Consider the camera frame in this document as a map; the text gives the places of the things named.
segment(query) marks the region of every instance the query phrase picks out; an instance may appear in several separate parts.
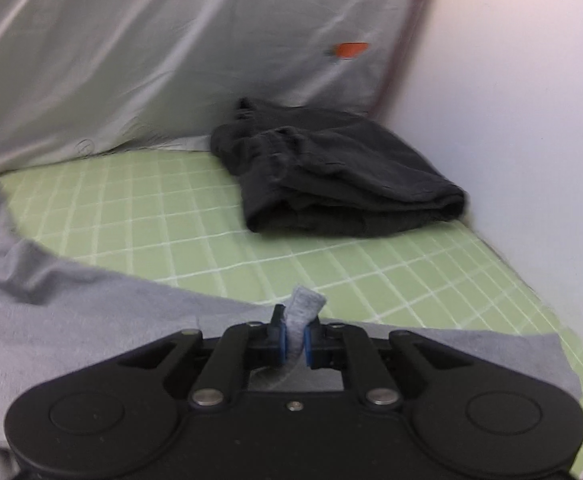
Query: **gray cloth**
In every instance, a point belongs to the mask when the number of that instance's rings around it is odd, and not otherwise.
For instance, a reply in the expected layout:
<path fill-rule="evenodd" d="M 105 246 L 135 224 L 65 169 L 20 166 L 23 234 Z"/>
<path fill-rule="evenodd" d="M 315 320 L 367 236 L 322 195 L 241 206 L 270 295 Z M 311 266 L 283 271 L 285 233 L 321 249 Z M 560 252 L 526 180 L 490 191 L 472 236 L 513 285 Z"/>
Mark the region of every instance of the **gray cloth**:
<path fill-rule="evenodd" d="M 252 390 L 274 390 L 297 369 L 304 348 L 305 327 L 325 306 L 327 298 L 322 294 L 297 285 L 289 301 L 284 303 L 284 322 L 287 329 L 287 360 L 280 368 L 265 368 L 252 374 L 249 387 Z"/>
<path fill-rule="evenodd" d="M 85 267 L 23 240 L 0 192 L 0 449 L 9 404 L 31 386 L 183 328 L 207 337 L 247 320 L 267 321 L 270 307 L 177 290 L 103 269 Z M 373 336 L 391 327 L 365 325 Z M 580 396 L 556 334 L 417 330 L 468 353 L 557 384 Z M 335 372 L 298 365 L 276 389 L 338 388 Z M 0 480 L 14 471 L 0 451 Z"/>

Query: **white fabric backdrop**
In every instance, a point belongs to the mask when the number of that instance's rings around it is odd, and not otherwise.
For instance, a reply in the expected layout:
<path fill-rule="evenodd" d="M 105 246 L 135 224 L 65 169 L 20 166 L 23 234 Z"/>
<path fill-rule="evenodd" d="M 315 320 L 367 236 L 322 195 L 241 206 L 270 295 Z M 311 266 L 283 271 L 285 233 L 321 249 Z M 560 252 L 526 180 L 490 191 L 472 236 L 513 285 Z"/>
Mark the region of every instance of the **white fabric backdrop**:
<path fill-rule="evenodd" d="M 242 95 L 365 112 L 410 4 L 0 0 L 0 171 L 204 136 Z M 326 54 L 351 41 L 370 46 Z"/>

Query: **metal screw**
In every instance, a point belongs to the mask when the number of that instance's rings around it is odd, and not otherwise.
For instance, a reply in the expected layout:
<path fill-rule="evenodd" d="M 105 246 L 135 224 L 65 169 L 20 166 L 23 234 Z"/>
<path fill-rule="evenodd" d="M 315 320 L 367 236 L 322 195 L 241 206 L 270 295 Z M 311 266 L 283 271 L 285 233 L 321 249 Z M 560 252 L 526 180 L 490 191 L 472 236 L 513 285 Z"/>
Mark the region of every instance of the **metal screw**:
<path fill-rule="evenodd" d="M 191 400 L 199 406 L 216 406 L 225 400 L 225 396 L 215 388 L 202 388 L 193 393 Z"/>
<path fill-rule="evenodd" d="M 376 406 L 388 406 L 399 399 L 398 392 L 389 388 L 374 388 L 367 392 L 367 400 Z"/>
<path fill-rule="evenodd" d="M 287 403 L 287 409 L 290 412 L 299 412 L 304 407 L 305 407 L 305 405 L 302 402 L 300 402 L 299 400 L 290 400 Z"/>

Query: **orange sticker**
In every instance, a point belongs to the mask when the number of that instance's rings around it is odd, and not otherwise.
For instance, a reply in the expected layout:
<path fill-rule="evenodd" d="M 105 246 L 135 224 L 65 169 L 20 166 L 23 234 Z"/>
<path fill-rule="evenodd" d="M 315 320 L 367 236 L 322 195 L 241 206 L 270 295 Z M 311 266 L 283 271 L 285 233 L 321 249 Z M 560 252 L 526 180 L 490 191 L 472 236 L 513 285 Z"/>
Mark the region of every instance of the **orange sticker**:
<path fill-rule="evenodd" d="M 332 53 L 340 59 L 353 59 L 369 48 L 369 43 L 340 43 L 334 46 Z"/>

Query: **green cutting mat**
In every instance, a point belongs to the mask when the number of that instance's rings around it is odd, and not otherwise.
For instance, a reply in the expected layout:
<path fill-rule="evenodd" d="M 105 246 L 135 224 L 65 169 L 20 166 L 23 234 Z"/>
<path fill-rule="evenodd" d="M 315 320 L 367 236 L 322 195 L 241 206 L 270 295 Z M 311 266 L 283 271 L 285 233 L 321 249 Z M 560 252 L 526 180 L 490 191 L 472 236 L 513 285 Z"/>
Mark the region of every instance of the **green cutting mat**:
<path fill-rule="evenodd" d="M 583 384 L 581 341 L 460 222 L 373 240 L 252 234 L 208 153 L 120 153 L 0 180 L 23 236 L 85 264 L 254 303 L 303 283 L 346 320 L 558 332 Z"/>

